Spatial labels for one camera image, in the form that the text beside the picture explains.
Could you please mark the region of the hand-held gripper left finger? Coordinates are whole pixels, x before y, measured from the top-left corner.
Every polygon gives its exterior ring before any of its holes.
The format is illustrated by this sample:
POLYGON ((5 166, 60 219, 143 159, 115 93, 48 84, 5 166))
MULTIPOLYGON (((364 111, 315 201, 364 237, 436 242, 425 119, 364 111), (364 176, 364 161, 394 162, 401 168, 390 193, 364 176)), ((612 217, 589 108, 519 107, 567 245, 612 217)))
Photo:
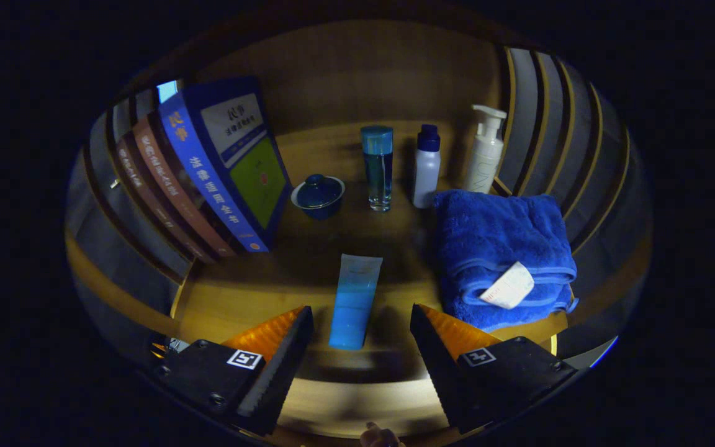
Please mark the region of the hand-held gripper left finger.
POLYGON ((169 339, 150 378, 208 422, 270 435, 314 333, 301 306, 221 343, 169 339))

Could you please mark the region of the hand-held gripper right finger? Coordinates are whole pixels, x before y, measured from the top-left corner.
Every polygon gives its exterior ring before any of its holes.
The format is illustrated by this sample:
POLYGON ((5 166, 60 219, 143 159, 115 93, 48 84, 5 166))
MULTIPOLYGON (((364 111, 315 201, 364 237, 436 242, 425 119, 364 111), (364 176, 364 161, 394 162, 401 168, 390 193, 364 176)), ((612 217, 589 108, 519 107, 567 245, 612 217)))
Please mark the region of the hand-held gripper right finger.
POLYGON ((412 306, 410 331, 448 424, 463 435, 522 416, 578 374, 526 337, 502 341, 423 304, 412 306))

